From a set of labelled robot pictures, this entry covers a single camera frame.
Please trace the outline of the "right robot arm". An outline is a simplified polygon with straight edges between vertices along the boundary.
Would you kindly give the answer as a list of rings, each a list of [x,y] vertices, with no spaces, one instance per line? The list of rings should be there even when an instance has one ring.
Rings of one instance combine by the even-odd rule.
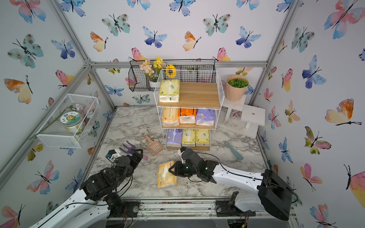
[[[263,173],[245,172],[221,164],[220,160],[205,160],[201,153],[191,148],[178,150],[180,160],[169,167],[169,173],[177,177],[198,177],[203,182],[229,185],[238,188],[221,211],[230,214],[249,211],[266,211],[271,216],[288,221],[290,209],[296,202],[294,190],[274,171]]]

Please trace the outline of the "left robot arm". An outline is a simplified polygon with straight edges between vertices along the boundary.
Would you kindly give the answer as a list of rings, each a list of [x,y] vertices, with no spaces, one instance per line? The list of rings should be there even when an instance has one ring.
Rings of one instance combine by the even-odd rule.
[[[123,201],[117,187],[126,178],[132,178],[143,156],[142,149],[135,149],[115,158],[110,167],[90,176],[71,197],[33,227],[87,228],[110,215],[135,218],[134,208],[139,207],[139,203]]]

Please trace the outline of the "green tissue pack top shelf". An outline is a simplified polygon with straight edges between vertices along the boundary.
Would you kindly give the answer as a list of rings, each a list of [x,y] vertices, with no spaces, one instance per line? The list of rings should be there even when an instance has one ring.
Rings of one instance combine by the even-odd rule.
[[[163,80],[158,93],[161,103],[178,103],[180,100],[180,81],[177,79]]]

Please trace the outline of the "orange-yellow tissue pack top shelf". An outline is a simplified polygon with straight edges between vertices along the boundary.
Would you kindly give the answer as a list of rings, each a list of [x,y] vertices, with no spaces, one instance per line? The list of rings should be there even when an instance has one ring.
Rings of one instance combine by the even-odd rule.
[[[175,164],[174,161],[169,161],[159,165],[157,174],[157,187],[169,188],[177,186],[177,177],[169,172],[169,169]]]

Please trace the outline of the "orange tissue pack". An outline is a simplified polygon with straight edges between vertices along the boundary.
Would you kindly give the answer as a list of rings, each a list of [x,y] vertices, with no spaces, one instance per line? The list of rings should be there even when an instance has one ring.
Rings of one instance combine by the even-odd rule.
[[[195,124],[196,109],[194,108],[180,108],[179,122],[180,124]]]

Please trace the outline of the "yellow tissue pack shelf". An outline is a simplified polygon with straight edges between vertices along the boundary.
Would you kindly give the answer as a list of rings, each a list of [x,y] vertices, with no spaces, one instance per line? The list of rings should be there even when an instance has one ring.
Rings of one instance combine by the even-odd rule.
[[[166,107],[162,113],[162,124],[169,126],[177,126],[180,124],[179,109]]]

